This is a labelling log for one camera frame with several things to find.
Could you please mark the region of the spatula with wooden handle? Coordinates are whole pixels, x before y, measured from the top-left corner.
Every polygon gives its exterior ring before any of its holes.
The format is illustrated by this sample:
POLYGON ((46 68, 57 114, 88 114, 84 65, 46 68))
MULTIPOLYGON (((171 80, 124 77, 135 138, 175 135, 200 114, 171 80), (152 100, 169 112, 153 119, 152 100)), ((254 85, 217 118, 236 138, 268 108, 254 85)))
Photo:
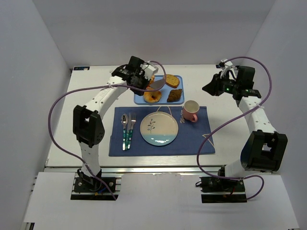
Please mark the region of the spatula with wooden handle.
POLYGON ((158 90, 158 89, 163 88, 164 85, 165 85, 165 80, 161 79, 161 80, 154 81, 152 84, 149 85, 149 87, 151 87, 152 89, 158 90))

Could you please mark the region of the pink mug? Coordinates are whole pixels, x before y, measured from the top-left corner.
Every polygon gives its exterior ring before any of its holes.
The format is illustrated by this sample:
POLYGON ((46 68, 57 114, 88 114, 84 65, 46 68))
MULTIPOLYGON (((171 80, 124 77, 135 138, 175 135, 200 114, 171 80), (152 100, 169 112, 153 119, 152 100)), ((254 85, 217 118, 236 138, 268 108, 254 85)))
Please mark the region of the pink mug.
POLYGON ((188 121, 196 123, 198 121, 197 113, 199 109, 200 106, 196 101, 188 100, 183 106, 183 117, 188 121))

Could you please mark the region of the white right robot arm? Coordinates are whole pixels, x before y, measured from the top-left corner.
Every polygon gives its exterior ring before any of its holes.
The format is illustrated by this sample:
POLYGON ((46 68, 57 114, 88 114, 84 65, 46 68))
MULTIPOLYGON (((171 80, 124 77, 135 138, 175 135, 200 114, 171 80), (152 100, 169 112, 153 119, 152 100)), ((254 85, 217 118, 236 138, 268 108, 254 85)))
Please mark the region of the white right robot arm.
POLYGON ((261 94, 253 88, 255 69, 239 67, 234 80, 229 78, 231 73, 227 68, 214 74, 211 82, 202 88, 212 96, 231 94, 244 114, 250 132, 239 160, 226 165, 219 175, 242 178, 256 172, 276 172, 281 166, 288 138, 277 132, 260 105, 263 102, 261 94))

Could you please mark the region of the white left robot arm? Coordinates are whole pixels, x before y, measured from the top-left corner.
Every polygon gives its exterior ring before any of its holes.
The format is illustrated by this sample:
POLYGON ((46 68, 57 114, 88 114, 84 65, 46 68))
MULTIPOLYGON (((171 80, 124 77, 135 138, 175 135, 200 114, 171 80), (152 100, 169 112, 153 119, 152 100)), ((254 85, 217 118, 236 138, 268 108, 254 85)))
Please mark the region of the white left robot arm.
POLYGON ((101 176, 98 145, 104 137, 102 123, 107 110, 127 90, 127 86, 145 90, 158 68, 132 56, 126 65, 117 67, 107 82, 107 87, 84 106, 73 110, 73 133, 79 142, 82 159, 85 161, 78 175, 91 183, 94 176, 101 176))

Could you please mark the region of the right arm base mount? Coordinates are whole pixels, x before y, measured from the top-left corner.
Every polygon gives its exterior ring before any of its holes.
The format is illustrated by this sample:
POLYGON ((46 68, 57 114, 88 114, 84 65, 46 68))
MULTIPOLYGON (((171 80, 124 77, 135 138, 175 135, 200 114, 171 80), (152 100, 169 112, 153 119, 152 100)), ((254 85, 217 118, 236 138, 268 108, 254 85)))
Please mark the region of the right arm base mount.
POLYGON ((214 203, 245 203, 246 191, 243 181, 200 177, 195 186, 201 189, 201 201, 214 203))

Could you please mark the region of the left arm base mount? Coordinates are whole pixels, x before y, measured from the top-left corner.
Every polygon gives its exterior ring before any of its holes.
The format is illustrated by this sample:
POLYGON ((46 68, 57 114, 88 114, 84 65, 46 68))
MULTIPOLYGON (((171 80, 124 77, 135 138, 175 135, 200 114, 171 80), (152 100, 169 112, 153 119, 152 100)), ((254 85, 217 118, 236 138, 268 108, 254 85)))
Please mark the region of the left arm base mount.
MULTIPOLYGON (((114 196, 118 198, 121 189, 121 177, 107 175, 102 177, 102 180, 108 185, 114 196)), ((90 187, 77 173, 73 180, 71 200, 115 201, 104 184, 98 182, 94 187, 90 187)))

